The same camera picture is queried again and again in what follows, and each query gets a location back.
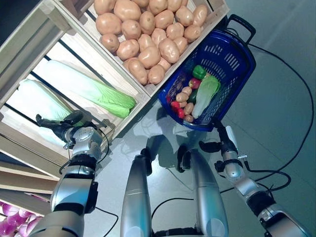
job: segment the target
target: red onion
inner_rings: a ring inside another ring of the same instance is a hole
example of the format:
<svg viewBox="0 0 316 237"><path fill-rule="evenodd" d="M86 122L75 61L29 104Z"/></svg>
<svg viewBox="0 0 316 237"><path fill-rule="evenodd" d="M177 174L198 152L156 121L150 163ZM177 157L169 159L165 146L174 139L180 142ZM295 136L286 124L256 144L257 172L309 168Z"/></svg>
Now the red onion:
<svg viewBox="0 0 316 237"><path fill-rule="evenodd" d="M5 236L13 233L16 229L15 225L10 225L7 220L0 222L0 235Z"/></svg>
<svg viewBox="0 0 316 237"><path fill-rule="evenodd" d="M35 220L36 218L37 218L37 215L32 214L32 215L30 216L29 222Z"/></svg>
<svg viewBox="0 0 316 237"><path fill-rule="evenodd" d="M20 215L21 217L29 217L29 216L32 215L32 213L30 213L29 211L26 211L26 210L24 210L24 209L20 209L20 210L19 210L19 215Z"/></svg>
<svg viewBox="0 0 316 237"><path fill-rule="evenodd" d="M26 233L29 235L31 231L35 228L35 226L38 224L38 222L42 219L42 217L38 217L35 220L31 221L28 224L28 227L26 228Z"/></svg>
<svg viewBox="0 0 316 237"><path fill-rule="evenodd" d="M2 205L2 211L6 216L13 216L19 211L19 208L5 203Z"/></svg>
<svg viewBox="0 0 316 237"><path fill-rule="evenodd" d="M14 216L8 216L7 221L10 225L20 226L26 221L27 217L21 217L19 213Z"/></svg>
<svg viewBox="0 0 316 237"><path fill-rule="evenodd" d="M21 226L20 226L20 228L19 228L19 233L20 233L20 235L22 236L22 237L27 237L28 236L28 234L26 233L26 229L27 229L27 227L28 227L28 224L22 224Z"/></svg>

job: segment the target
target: potato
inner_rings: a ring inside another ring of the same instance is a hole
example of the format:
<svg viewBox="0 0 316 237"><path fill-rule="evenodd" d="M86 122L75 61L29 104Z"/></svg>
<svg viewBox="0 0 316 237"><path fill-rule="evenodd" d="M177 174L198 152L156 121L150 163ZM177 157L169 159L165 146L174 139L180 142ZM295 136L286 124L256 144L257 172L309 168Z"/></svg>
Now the potato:
<svg viewBox="0 0 316 237"><path fill-rule="evenodd" d="M188 5L188 0L182 0L181 5L182 5L182 6L187 6L187 5Z"/></svg>
<svg viewBox="0 0 316 237"><path fill-rule="evenodd" d="M181 6L177 10L175 18L183 26L189 26L193 23L193 14L186 6Z"/></svg>
<svg viewBox="0 0 316 237"><path fill-rule="evenodd" d="M188 94L184 92L180 92L179 94L176 95L176 101L179 103L187 101L188 98L189 98Z"/></svg>
<svg viewBox="0 0 316 237"><path fill-rule="evenodd" d="M192 93L192 88L189 86L186 86L186 87L183 87L181 91L186 93L188 96L190 96Z"/></svg>
<svg viewBox="0 0 316 237"><path fill-rule="evenodd" d="M94 0L94 10L98 15L111 12L115 6L116 0Z"/></svg>
<svg viewBox="0 0 316 237"><path fill-rule="evenodd" d="M139 60L132 60L128 64L128 70L139 81L139 83L142 85L147 84L147 71Z"/></svg>
<svg viewBox="0 0 316 237"><path fill-rule="evenodd" d="M114 35L119 35L121 33L121 20L115 16L113 13L104 13L97 17L96 28L100 34L105 35L107 33L112 33Z"/></svg>
<svg viewBox="0 0 316 237"><path fill-rule="evenodd" d="M149 0L149 9L153 15L157 15L161 13L163 10L168 8L168 1L167 0Z"/></svg>
<svg viewBox="0 0 316 237"><path fill-rule="evenodd" d="M177 22L173 25L168 26L166 35L169 39L175 40L176 38L182 37L184 34L184 26Z"/></svg>
<svg viewBox="0 0 316 237"><path fill-rule="evenodd" d="M126 20L122 23L122 32L125 36L125 39L131 40L135 39L137 40L140 37L141 29L140 24L137 21L134 20Z"/></svg>
<svg viewBox="0 0 316 237"><path fill-rule="evenodd" d="M176 63L179 60L180 52L178 46L171 39L165 38L159 43L161 56L169 63Z"/></svg>
<svg viewBox="0 0 316 237"><path fill-rule="evenodd" d="M185 115L189 115L190 113L192 113L193 111L193 107L194 107L194 104L193 103L188 103L185 107L184 107L184 114Z"/></svg>
<svg viewBox="0 0 316 237"><path fill-rule="evenodd" d="M151 35L155 29L154 15L149 11L145 11L139 18L139 24L144 34Z"/></svg>
<svg viewBox="0 0 316 237"><path fill-rule="evenodd" d="M154 65L148 72L148 82L154 85L160 83L164 78L164 69L161 65Z"/></svg>
<svg viewBox="0 0 316 237"><path fill-rule="evenodd" d="M166 29L169 25L173 23L173 12L170 10L165 10L155 16L155 26L156 28Z"/></svg>
<svg viewBox="0 0 316 237"><path fill-rule="evenodd" d="M158 65L161 65L164 68L164 71L168 71L168 69L171 67L171 64L167 62L163 57L160 58L160 61L158 62Z"/></svg>
<svg viewBox="0 0 316 237"><path fill-rule="evenodd" d="M114 14L121 21L134 20L138 21L141 15L139 6L130 0L117 0L114 7Z"/></svg>
<svg viewBox="0 0 316 237"><path fill-rule="evenodd" d="M166 31L164 31L163 29L159 29L159 28L154 29L154 31L152 33L152 40L157 47L159 46L159 43L165 38L167 38Z"/></svg>
<svg viewBox="0 0 316 237"><path fill-rule="evenodd" d="M184 37L176 38L173 42L175 42L176 45L178 46L180 55L183 54L183 52L188 47L188 40Z"/></svg>
<svg viewBox="0 0 316 237"><path fill-rule="evenodd" d="M180 108L184 108L186 105L188 104L188 102L184 101L179 103Z"/></svg>
<svg viewBox="0 0 316 237"><path fill-rule="evenodd" d="M168 0L168 10L176 12L181 7L182 0Z"/></svg>
<svg viewBox="0 0 316 237"><path fill-rule="evenodd" d="M137 40L129 39L119 44L119 47L117 49L117 56L122 61L124 61L126 59L136 56L138 51L139 51L139 45L138 45Z"/></svg>
<svg viewBox="0 0 316 237"><path fill-rule="evenodd" d="M191 43L200 37L202 29L200 26L190 25L184 31L184 37Z"/></svg>
<svg viewBox="0 0 316 237"><path fill-rule="evenodd" d="M192 115L186 115L184 117L184 120L187 121L187 122L193 122L194 118Z"/></svg>
<svg viewBox="0 0 316 237"><path fill-rule="evenodd" d="M129 63L132 61L132 60L138 60L138 58L136 58L136 57L132 57L132 58L129 58L129 59L127 59L127 60L125 60L124 62L123 62L123 66L126 68L126 69L128 69L128 65L129 65Z"/></svg>
<svg viewBox="0 0 316 237"><path fill-rule="evenodd" d="M147 47L138 55L138 60L149 69L160 61L160 52L156 46Z"/></svg>
<svg viewBox="0 0 316 237"><path fill-rule="evenodd" d="M100 43L111 53L115 53L119 48L118 37L112 33L102 35L100 37Z"/></svg>
<svg viewBox="0 0 316 237"><path fill-rule="evenodd" d="M132 0L135 2L139 7L146 7L149 4L149 0Z"/></svg>
<svg viewBox="0 0 316 237"><path fill-rule="evenodd" d="M140 38L138 39L139 43L139 51L143 52L145 48L150 47L150 46L156 46L155 43L153 42L152 38L149 35L142 34Z"/></svg>
<svg viewBox="0 0 316 237"><path fill-rule="evenodd" d="M196 7L193 12L193 25L202 26L207 17L207 6L202 4Z"/></svg>

